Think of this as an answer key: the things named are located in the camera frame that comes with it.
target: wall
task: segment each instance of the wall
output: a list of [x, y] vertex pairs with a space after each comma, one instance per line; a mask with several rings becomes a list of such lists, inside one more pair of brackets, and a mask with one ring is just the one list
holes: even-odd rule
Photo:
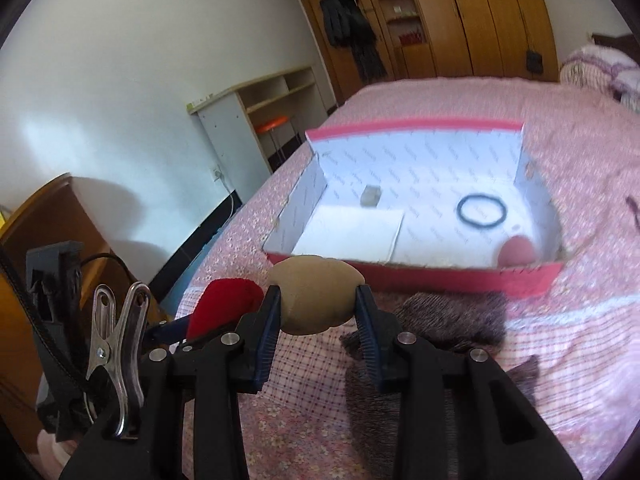
[[611, 0], [545, 0], [545, 3], [560, 62], [585, 45], [588, 34], [622, 36], [630, 32]]
[[228, 193], [185, 104], [316, 64], [298, 0], [33, 0], [0, 50], [0, 203], [60, 173], [148, 281]]

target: metal clip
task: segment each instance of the metal clip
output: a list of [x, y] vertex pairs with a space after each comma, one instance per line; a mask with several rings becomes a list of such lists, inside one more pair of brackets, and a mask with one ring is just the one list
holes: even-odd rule
[[[86, 378], [89, 379], [99, 366], [109, 374], [120, 407], [114, 432], [116, 437], [129, 436], [130, 430], [139, 420], [140, 409], [145, 401], [138, 375], [138, 359], [150, 302], [151, 291], [148, 286], [141, 282], [134, 283], [129, 287], [116, 324], [116, 301], [111, 289], [106, 285], [99, 285], [94, 292], [91, 348]], [[93, 422], [97, 415], [86, 395], [84, 403]]]

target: dark blue bracelet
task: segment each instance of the dark blue bracelet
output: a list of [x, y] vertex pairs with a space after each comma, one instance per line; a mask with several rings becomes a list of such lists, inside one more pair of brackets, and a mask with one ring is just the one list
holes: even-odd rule
[[[491, 222], [490, 224], [482, 224], [480, 222], [476, 222], [475, 220], [471, 220], [462, 214], [462, 208], [464, 207], [464, 205], [468, 200], [487, 200], [489, 202], [493, 202], [502, 210], [502, 215], [495, 222]], [[477, 193], [477, 194], [467, 195], [460, 202], [458, 202], [458, 207], [456, 208], [456, 214], [458, 215], [458, 218], [462, 223], [470, 225], [471, 227], [475, 227], [476, 229], [492, 229], [494, 227], [498, 227], [498, 225], [500, 225], [507, 219], [507, 206], [505, 206], [504, 202], [500, 200], [497, 196], [490, 196], [482, 193]]]

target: pink bedsheet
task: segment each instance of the pink bedsheet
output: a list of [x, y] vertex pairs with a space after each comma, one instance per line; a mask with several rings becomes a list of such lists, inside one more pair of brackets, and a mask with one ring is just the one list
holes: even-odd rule
[[[436, 79], [369, 86], [325, 124], [466, 116], [522, 120], [525, 147], [560, 212], [567, 264], [543, 298], [513, 301], [498, 360], [540, 357], [538, 411], [583, 473], [596, 479], [640, 416], [640, 232], [625, 204], [640, 199], [640, 116], [592, 91], [524, 80]], [[241, 276], [266, 286], [261, 245], [310, 157], [301, 147], [242, 208], [186, 291]], [[404, 296], [377, 295], [391, 308]], [[269, 382], [242, 396], [244, 446], [254, 479], [366, 478], [351, 446], [344, 402], [348, 357], [338, 338], [280, 335]], [[191, 414], [186, 473], [191, 476]]]

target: brown fur fabric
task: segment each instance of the brown fur fabric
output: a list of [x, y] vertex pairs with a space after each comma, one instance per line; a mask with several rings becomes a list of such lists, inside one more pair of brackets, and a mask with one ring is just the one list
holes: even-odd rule
[[[505, 304], [501, 294], [415, 294], [395, 314], [404, 330], [427, 339], [436, 348], [465, 352], [480, 346], [493, 353], [504, 340]], [[345, 374], [353, 445], [374, 478], [390, 479], [396, 456], [400, 395], [377, 393], [367, 376], [357, 332], [344, 336], [342, 344], [354, 358]], [[507, 374], [535, 405], [538, 358], [530, 357]], [[449, 473], [455, 477], [458, 460], [451, 399], [446, 412]]]

